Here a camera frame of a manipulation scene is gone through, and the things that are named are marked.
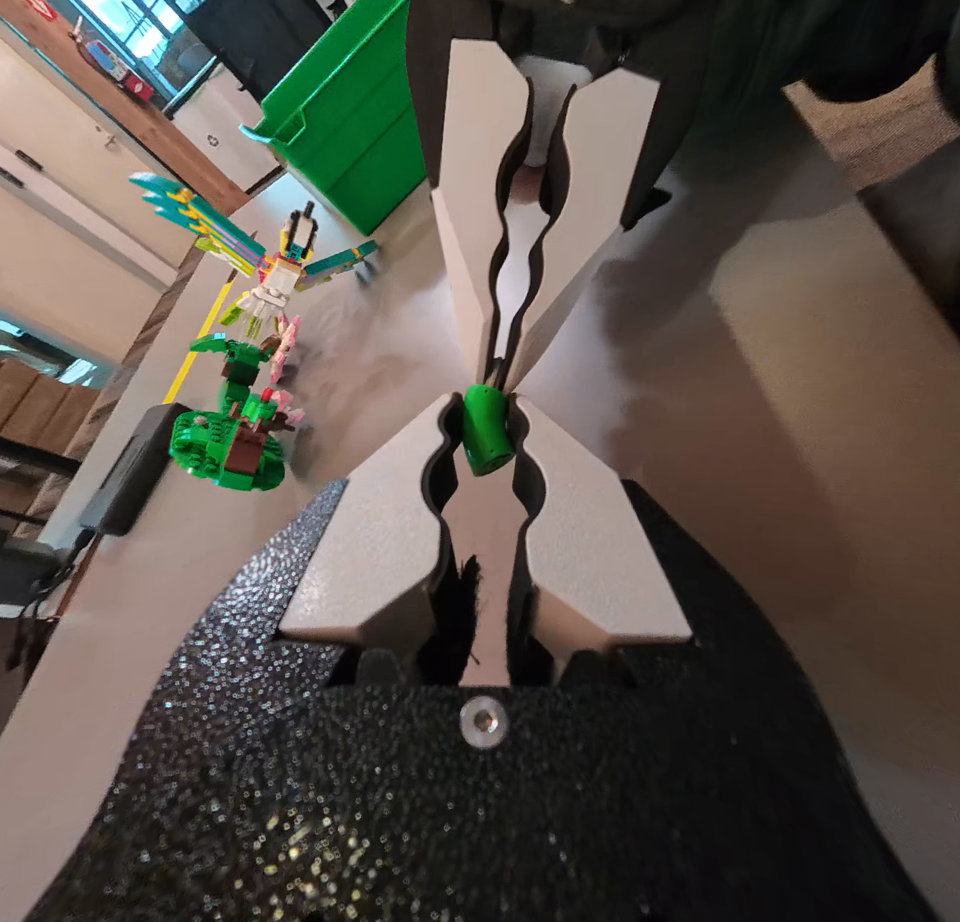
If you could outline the lego hummingbird flower model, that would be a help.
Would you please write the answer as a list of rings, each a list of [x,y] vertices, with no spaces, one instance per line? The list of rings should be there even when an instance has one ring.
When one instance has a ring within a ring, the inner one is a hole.
[[[222,357],[217,407],[189,410],[175,420],[170,457],[184,472],[221,488],[273,490],[285,477],[280,434],[295,430],[305,416],[281,386],[302,322],[291,301],[344,272],[370,267],[378,243],[315,258],[319,226],[308,202],[289,214],[272,252],[184,184],[148,172],[128,180],[142,189],[155,214],[193,232],[198,250],[249,281],[232,304],[227,300],[234,280],[223,285],[171,385],[169,402],[196,356]]]

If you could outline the brown cardboard box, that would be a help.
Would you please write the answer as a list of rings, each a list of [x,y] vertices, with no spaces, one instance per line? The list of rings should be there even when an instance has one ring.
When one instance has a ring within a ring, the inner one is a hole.
[[[12,358],[1,361],[1,436],[64,455],[99,391],[68,385]]]

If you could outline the green plastic bin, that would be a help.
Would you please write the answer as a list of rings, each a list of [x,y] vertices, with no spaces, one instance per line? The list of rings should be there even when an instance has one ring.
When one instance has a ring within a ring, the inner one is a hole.
[[[406,73],[411,0],[355,0],[269,92],[246,138],[370,236],[426,178]]]

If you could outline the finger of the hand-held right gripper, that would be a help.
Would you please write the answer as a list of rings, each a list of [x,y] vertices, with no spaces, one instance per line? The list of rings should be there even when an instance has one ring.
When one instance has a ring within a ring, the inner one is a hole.
[[[510,325],[501,389],[515,391],[545,355],[594,276],[623,211],[661,84],[618,67],[572,88],[544,174],[548,221],[530,250],[530,287]]]
[[[496,286],[509,248],[505,209],[530,145],[529,80],[492,40],[452,40],[438,184],[432,192],[454,318],[470,382],[491,374]]]

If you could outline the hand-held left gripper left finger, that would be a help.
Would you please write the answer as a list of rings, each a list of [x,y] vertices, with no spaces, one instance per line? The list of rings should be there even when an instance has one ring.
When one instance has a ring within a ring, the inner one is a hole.
[[[440,396],[347,477],[279,633],[290,640],[417,651],[452,557],[442,508],[463,398]]]

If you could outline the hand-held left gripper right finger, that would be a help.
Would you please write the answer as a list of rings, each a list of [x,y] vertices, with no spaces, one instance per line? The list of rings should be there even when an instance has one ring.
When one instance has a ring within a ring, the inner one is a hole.
[[[692,629],[618,474],[530,400],[511,398],[511,662],[681,643]]]

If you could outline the green lego piece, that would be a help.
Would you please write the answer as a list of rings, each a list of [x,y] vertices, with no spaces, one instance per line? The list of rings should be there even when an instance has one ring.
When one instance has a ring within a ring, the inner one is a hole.
[[[475,477],[499,471],[515,457],[509,435],[509,399],[486,384],[469,387],[462,399],[462,446]]]

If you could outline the white drawer cabinet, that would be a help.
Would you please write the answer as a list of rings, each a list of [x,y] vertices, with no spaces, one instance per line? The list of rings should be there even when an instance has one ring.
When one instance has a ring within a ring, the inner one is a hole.
[[[131,174],[172,174],[6,23],[1,28],[3,188],[155,290],[193,235],[162,220]]]

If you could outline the black power adapter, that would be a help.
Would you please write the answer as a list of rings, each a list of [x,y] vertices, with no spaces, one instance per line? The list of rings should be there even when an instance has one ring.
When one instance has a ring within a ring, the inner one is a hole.
[[[179,402],[149,408],[105,479],[79,516],[83,531],[123,537],[138,521],[170,461],[176,419],[188,413]]]

